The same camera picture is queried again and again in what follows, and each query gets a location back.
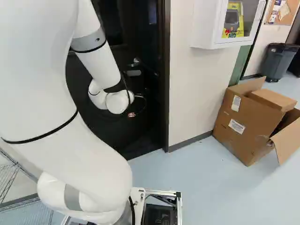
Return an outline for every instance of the trash can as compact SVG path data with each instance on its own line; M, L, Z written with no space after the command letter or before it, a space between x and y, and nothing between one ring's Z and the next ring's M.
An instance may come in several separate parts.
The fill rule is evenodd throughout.
M282 78L299 48L299 45L284 43L268 45L261 66L261 74L267 76L267 82L278 82Z
M287 70L296 77L300 77L300 51L297 52Z

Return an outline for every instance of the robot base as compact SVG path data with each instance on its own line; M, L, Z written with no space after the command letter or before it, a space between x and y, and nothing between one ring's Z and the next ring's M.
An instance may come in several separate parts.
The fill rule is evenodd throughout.
M135 208L135 225L182 225L182 197L178 191L158 191L133 187L131 198ZM87 225L65 217L60 225ZM132 225L129 216L124 223Z

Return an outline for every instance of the bulletin board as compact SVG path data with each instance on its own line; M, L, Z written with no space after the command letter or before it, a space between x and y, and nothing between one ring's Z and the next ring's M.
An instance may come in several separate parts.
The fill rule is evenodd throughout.
M265 24L291 25L300 0L272 0Z

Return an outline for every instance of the gray trash can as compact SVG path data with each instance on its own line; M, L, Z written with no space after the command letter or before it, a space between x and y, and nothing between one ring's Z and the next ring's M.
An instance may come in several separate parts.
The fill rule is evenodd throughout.
M268 45L261 65L261 74L267 76L267 82L278 82L282 78L299 48L299 45L284 43Z

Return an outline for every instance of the wire shelf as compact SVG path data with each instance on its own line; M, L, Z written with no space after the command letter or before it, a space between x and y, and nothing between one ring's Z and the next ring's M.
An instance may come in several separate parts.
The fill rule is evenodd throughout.
M52 217L39 198L0 208L0 225L51 225Z
M18 164L0 166L0 204L3 203L19 169Z

